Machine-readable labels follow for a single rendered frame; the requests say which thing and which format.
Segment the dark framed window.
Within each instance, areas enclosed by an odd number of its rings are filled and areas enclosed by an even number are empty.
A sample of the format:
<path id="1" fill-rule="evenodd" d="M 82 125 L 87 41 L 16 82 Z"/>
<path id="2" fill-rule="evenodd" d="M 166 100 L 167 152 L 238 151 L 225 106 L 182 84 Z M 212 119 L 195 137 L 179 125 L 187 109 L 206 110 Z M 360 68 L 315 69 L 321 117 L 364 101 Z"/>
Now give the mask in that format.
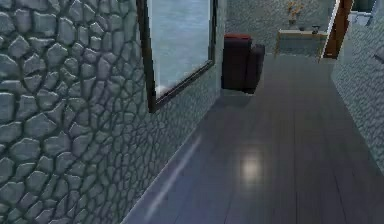
<path id="1" fill-rule="evenodd" d="M 136 0 L 148 110 L 215 64 L 219 0 Z"/>

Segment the light wooden console table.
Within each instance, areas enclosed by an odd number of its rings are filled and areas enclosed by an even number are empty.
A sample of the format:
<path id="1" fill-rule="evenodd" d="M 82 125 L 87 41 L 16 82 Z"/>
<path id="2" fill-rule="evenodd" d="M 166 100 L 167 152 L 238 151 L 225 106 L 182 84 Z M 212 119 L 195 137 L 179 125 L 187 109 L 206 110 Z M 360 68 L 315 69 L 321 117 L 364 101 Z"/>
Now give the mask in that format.
<path id="1" fill-rule="evenodd" d="M 278 30 L 274 56 L 281 53 L 320 59 L 328 37 L 326 31 Z"/>

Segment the orange plant in vase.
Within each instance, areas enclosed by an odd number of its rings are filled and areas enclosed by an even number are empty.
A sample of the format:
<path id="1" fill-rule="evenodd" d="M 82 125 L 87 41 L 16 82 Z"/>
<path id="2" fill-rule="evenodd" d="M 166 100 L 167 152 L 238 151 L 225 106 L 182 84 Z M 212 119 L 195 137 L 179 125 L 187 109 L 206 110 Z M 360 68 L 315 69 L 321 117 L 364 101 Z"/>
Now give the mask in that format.
<path id="1" fill-rule="evenodd" d="M 293 28 L 296 25 L 297 19 L 303 7 L 304 5 L 301 2 L 301 0 L 291 0 L 288 2 L 287 13 L 288 13 L 288 24 L 290 28 Z"/>

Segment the brown wooden room door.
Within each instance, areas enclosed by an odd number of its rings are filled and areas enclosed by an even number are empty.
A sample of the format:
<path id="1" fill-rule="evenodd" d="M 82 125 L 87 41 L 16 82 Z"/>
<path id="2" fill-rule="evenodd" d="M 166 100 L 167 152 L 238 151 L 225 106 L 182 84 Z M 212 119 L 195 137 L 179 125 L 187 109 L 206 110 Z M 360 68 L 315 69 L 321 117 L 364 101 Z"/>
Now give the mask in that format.
<path id="1" fill-rule="evenodd" d="M 346 31 L 349 26 L 348 16 L 351 12 L 354 0 L 336 0 L 334 16 L 330 25 L 326 43 L 322 52 L 322 58 L 337 59 Z"/>

